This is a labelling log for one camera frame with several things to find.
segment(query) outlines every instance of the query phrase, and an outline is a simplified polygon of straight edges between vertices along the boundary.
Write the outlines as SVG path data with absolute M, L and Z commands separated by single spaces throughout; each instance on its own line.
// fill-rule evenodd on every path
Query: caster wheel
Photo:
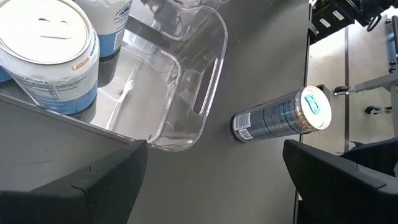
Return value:
M 337 95 L 345 95 L 348 92 L 348 87 L 347 86 L 338 86 L 335 88 L 334 93 L 335 96 Z
M 377 111 L 380 110 L 380 107 L 378 106 L 368 106 L 365 108 L 365 113 L 370 114 L 370 115 L 375 115 L 377 114 Z
M 350 142 L 354 143 L 355 147 L 358 147 L 358 146 L 362 146 L 362 145 L 363 145 L 363 143 L 357 142 L 357 141 L 350 141 Z

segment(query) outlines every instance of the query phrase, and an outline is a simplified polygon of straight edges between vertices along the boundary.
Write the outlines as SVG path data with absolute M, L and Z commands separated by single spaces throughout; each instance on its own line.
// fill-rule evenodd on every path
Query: black machine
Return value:
M 317 0 L 313 5 L 312 24 L 317 28 L 316 41 L 358 21 L 372 31 L 381 20 L 381 13 L 397 0 Z
M 283 157 L 313 224 L 398 223 L 398 140 L 358 146 L 339 157 L 286 140 Z
M 0 191 L 0 223 L 125 224 L 146 163 L 147 143 L 137 141 L 30 192 Z

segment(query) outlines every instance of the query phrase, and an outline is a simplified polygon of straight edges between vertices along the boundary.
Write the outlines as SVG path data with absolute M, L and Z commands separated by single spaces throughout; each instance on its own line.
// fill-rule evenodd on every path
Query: white lid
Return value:
M 90 22 L 74 2 L 9 0 L 0 6 L 0 40 L 22 60 L 68 62 L 88 48 L 90 38 Z
M 301 107 L 307 121 L 319 130 L 329 127 L 331 108 L 328 98 L 316 86 L 308 86 L 301 95 Z

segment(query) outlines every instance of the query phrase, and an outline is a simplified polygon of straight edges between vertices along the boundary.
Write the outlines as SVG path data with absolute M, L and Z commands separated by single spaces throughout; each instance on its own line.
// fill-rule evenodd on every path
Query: light gray floor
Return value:
M 388 74 L 388 33 L 391 25 L 385 25 L 387 16 L 372 31 L 367 32 L 359 24 L 349 27 L 349 83 L 361 83 Z M 376 142 L 392 138 L 392 115 L 368 115 L 363 110 L 370 105 L 390 106 L 390 93 L 384 88 L 362 91 L 349 96 L 349 138 L 352 141 Z
M 324 84 L 329 90 L 345 84 L 345 31 L 340 30 L 310 47 L 307 85 Z M 303 136 L 303 142 L 334 154 L 344 151 L 345 99 L 330 99 L 329 128 Z
M 367 32 L 365 27 L 353 24 L 348 27 L 349 84 L 388 74 L 392 44 L 388 33 L 391 25 L 384 21 L 397 10 L 385 13 L 380 24 Z M 345 85 L 345 30 L 313 44 L 310 47 L 307 85 L 324 84 L 331 91 Z M 328 129 L 303 136 L 303 142 L 332 154 L 344 151 L 345 144 L 345 96 L 332 96 L 332 122 Z M 365 107 L 390 106 L 391 97 L 387 90 L 353 93 L 349 96 L 349 140 L 363 143 L 392 138 L 392 115 L 375 116 L 364 112 Z

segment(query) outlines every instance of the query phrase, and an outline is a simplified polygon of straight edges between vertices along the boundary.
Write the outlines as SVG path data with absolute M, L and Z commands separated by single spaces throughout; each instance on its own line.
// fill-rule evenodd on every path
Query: can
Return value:
M 74 0 L 87 14 L 97 31 L 100 57 L 113 58 L 123 42 L 132 0 Z
M 2 66 L 39 106 L 76 114 L 96 98 L 98 36 L 74 2 L 3 1 L 0 40 Z
M 2 68 L 0 67 L 0 82 L 5 82 L 12 79 L 8 73 Z
M 307 134 L 326 129 L 331 122 L 328 98 L 307 86 L 233 117 L 234 135 L 242 142 Z

